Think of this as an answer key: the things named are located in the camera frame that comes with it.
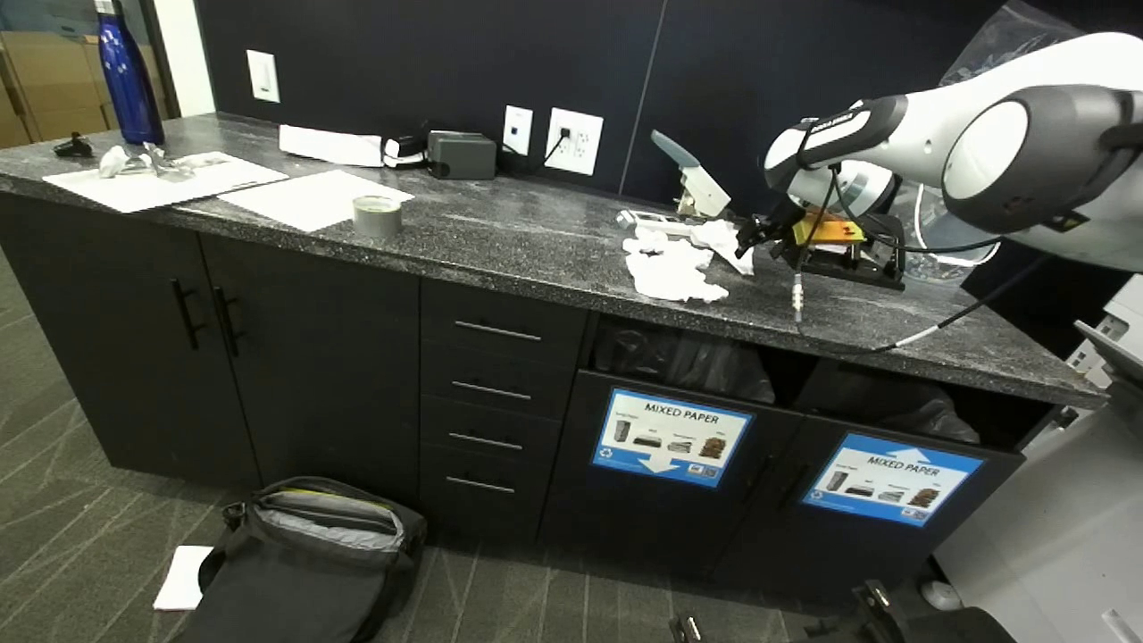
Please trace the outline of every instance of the label sticker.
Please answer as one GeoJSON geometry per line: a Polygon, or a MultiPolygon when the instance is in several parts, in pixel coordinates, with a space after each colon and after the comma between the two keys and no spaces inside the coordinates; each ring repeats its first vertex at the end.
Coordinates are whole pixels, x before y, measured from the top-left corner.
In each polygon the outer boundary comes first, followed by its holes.
{"type": "Polygon", "coordinates": [[[925,528],[977,465],[983,459],[851,433],[803,505],[925,528]]]}
{"type": "Polygon", "coordinates": [[[594,465],[716,489],[749,421],[747,411],[612,391],[594,465]]]}

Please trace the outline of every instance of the countertop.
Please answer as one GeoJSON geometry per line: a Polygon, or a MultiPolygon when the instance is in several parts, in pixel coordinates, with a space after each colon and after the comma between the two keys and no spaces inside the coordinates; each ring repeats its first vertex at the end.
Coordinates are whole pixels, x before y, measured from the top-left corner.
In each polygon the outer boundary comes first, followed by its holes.
{"type": "MultiPolygon", "coordinates": [[[[327,168],[285,158],[274,127],[264,123],[209,115],[166,123],[164,128],[172,158],[225,150],[282,174],[327,168]]],[[[89,141],[96,154],[119,142],[113,134],[89,141]]],[[[0,192],[77,203],[43,181],[43,174],[71,168],[74,165],[52,158],[52,142],[0,150],[0,192]]],[[[730,270],[712,272],[712,283],[724,286],[730,299],[662,305],[639,298],[625,272],[625,229],[613,222],[616,212],[633,208],[625,199],[522,179],[455,181],[425,173],[353,174],[415,198],[405,208],[405,229],[341,222],[306,236],[220,199],[197,199],[139,218],[972,391],[1080,408],[1103,404],[1101,391],[987,308],[905,352],[870,352],[966,308],[972,298],[949,283],[906,278],[899,293],[807,276],[803,322],[795,322],[789,311],[789,270],[763,260],[752,278],[730,270]]]]}

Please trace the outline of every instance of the water bottle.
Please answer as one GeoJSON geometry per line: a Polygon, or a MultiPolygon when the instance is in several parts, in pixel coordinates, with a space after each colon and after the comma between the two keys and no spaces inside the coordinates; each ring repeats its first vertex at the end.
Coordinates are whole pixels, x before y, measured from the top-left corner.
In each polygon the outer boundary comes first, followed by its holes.
{"type": "Polygon", "coordinates": [[[119,0],[96,0],[101,16],[101,66],[120,141],[128,148],[164,148],[164,128],[158,123],[154,95],[147,84],[141,53],[119,16],[119,0]]]}

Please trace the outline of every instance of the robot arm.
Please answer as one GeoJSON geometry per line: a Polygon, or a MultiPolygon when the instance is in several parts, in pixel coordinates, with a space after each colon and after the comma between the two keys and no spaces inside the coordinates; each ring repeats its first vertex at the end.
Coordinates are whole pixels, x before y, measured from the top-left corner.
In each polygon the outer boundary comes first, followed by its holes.
{"type": "Polygon", "coordinates": [[[1143,39],[1080,37],[956,85],[861,99],[786,128],[768,185],[869,212],[889,174],[934,185],[945,208],[1018,245],[1143,272],[1143,39]]]}

